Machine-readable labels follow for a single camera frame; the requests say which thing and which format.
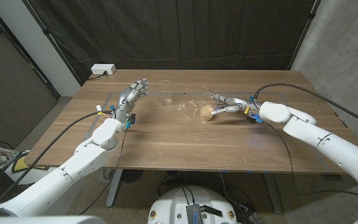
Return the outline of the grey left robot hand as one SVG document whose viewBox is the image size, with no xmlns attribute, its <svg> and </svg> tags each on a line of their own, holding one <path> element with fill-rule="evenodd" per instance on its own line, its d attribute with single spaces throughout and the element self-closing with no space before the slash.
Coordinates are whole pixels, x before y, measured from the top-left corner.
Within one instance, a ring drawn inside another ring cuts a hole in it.
<svg viewBox="0 0 358 224">
<path fill-rule="evenodd" d="M 124 122 L 135 107 L 135 103 L 148 95 L 149 82 L 146 78 L 134 82 L 127 87 L 119 96 L 116 106 L 116 119 Z"/>
</svg>

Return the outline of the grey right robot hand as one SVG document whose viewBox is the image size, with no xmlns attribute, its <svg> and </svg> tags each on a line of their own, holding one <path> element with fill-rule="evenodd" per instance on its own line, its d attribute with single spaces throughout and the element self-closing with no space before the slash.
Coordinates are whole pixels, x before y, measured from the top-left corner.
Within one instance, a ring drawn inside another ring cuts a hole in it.
<svg viewBox="0 0 358 224">
<path fill-rule="evenodd" d="M 246 119 L 249 120 L 250 123 L 263 123 L 259 115 L 259 109 L 262 104 L 255 101 L 252 96 L 249 100 L 218 94 L 211 94 L 210 97 L 218 101 L 217 108 L 210 112 L 211 116 L 220 113 L 236 113 L 241 111 L 246 115 Z"/>
</svg>

